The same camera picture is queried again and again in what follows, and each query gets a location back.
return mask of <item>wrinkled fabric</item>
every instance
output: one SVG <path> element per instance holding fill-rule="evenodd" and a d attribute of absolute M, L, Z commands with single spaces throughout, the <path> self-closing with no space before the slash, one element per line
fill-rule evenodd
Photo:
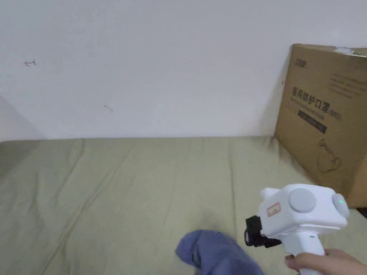
<path fill-rule="evenodd" d="M 259 265 L 231 237 L 212 230 L 184 236 L 176 254 L 201 270 L 201 275 L 264 275 Z"/>
<path fill-rule="evenodd" d="M 273 137 L 0 143 L 0 274 L 194 275 L 174 253 L 197 229 L 245 247 L 265 187 L 312 184 Z M 367 263 L 367 219 L 321 237 Z M 245 247 L 265 274 L 294 275 L 282 246 Z"/>

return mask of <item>blue cloth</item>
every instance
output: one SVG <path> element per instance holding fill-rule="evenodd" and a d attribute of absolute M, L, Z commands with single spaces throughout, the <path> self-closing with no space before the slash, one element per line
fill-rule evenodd
<path fill-rule="evenodd" d="M 201 269 L 201 275 L 264 275 L 234 239 L 212 230 L 188 233 L 178 244 L 176 254 Z"/>

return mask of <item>white handheld device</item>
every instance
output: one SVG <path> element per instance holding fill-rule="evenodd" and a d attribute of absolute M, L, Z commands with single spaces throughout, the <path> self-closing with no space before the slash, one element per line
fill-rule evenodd
<path fill-rule="evenodd" d="M 325 255 L 319 234 L 344 229 L 348 224 L 348 206 L 333 189 L 291 184 L 283 189 L 265 188 L 261 195 L 264 198 L 258 212 L 261 236 L 280 240 L 286 252 L 294 256 L 304 252 Z M 321 275 L 309 269 L 300 272 Z"/>

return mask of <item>finger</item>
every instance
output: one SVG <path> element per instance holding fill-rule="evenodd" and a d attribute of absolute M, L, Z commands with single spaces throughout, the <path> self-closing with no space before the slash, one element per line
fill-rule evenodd
<path fill-rule="evenodd" d="M 349 274 L 351 267 L 357 264 L 348 258 L 319 256 L 310 253 L 297 255 L 294 260 L 290 260 L 292 269 L 312 269 L 323 274 L 343 275 Z"/>
<path fill-rule="evenodd" d="M 298 266 L 293 258 L 289 258 L 289 259 L 285 259 L 284 263 L 286 264 L 286 266 L 290 269 L 293 269 L 295 271 L 299 272 Z"/>
<path fill-rule="evenodd" d="M 333 256 L 357 261 L 356 258 L 352 257 L 351 255 L 349 255 L 348 253 L 344 252 L 341 249 L 325 249 L 325 254 L 327 256 Z"/>
<path fill-rule="evenodd" d="M 294 256 L 293 255 L 287 255 L 284 257 L 286 260 L 290 260 L 290 259 L 294 259 Z"/>

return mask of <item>white wall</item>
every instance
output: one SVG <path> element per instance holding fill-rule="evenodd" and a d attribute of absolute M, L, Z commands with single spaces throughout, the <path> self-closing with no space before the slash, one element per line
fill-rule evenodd
<path fill-rule="evenodd" d="M 366 10 L 365 0 L 3 1 L 0 95 L 44 138 L 271 135 L 290 45 L 367 46 Z M 2 115 L 2 129 L 21 129 L 9 138 L 34 138 Z"/>

